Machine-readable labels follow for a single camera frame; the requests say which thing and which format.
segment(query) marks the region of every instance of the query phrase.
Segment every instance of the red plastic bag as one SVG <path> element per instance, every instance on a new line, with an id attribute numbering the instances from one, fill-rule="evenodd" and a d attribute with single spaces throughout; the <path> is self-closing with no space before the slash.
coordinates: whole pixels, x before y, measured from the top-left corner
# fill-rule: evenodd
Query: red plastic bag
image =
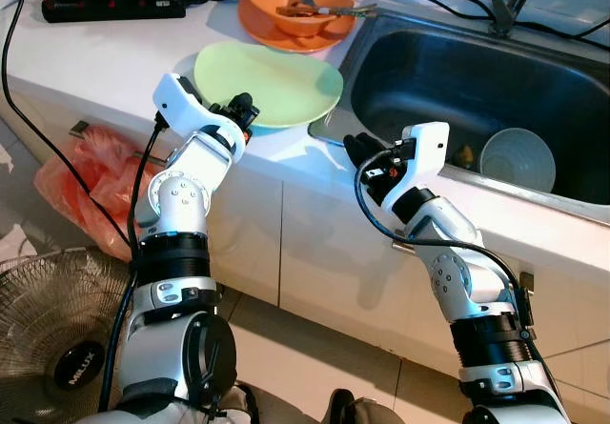
<path id="1" fill-rule="evenodd" d="M 133 156 L 136 146 L 115 131 L 90 126 L 84 139 L 71 137 L 61 147 L 91 190 L 127 236 L 127 214 L 133 181 L 140 159 Z M 140 183 L 140 194 L 162 168 L 147 164 Z M 100 249 L 128 261 L 131 252 L 104 214 L 93 204 L 68 167 L 54 156 L 34 177 L 34 186 L 58 212 L 87 233 Z"/>

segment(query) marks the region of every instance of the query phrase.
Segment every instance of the fan logo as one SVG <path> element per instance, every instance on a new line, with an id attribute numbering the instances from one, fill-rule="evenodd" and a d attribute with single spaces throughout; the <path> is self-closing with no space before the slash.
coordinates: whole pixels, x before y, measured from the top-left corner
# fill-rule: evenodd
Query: fan logo
<path id="1" fill-rule="evenodd" d="M 83 375 L 83 373 L 89 367 L 89 364 L 92 363 L 92 360 L 94 358 L 95 358 L 95 353 L 92 353 L 91 351 L 89 351 L 89 353 L 87 354 L 87 357 L 85 357 L 85 360 L 81 364 L 80 369 L 78 369 L 74 373 L 74 375 L 72 376 L 72 379 L 70 381 L 68 381 L 68 383 L 72 384 L 73 386 L 75 386 L 78 383 L 78 380 L 80 379 L 80 377 Z"/>
<path id="2" fill-rule="evenodd" d="M 71 346 L 55 366 L 55 384 L 64 391 L 84 388 L 104 367 L 104 357 L 104 347 L 97 341 L 83 340 Z"/>

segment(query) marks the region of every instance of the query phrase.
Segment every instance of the electric fan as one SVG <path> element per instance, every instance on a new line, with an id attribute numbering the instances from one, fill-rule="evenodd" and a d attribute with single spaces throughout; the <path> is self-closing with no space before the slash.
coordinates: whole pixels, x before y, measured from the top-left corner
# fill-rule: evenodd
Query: electric fan
<path id="1" fill-rule="evenodd" d="M 0 423 L 96 413 L 127 266 L 77 248 L 0 264 L 0 273 Z M 119 398 L 113 387 L 112 403 Z"/>

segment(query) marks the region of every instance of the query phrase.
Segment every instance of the green plate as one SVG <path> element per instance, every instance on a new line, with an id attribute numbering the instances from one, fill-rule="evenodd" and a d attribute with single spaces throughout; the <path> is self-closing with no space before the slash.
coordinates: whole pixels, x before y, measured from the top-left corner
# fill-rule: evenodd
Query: green plate
<path id="1" fill-rule="evenodd" d="M 341 73 L 326 62 L 236 41 L 204 48 L 194 64 L 194 82 L 208 106 L 249 93 L 260 110 L 254 125 L 269 128 L 315 121 L 335 107 L 343 91 Z"/>

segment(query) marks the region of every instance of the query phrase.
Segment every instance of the fan grille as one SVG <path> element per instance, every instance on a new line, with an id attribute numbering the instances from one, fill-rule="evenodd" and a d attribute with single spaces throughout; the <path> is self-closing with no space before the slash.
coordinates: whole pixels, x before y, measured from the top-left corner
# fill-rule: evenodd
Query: fan grille
<path id="1" fill-rule="evenodd" d="M 53 375 L 79 343 L 107 346 L 128 279 L 124 263 L 96 248 L 25 259 L 0 274 L 1 423 L 67 424 L 95 413 L 101 374 L 72 391 Z M 112 401 L 119 397 L 113 388 Z"/>

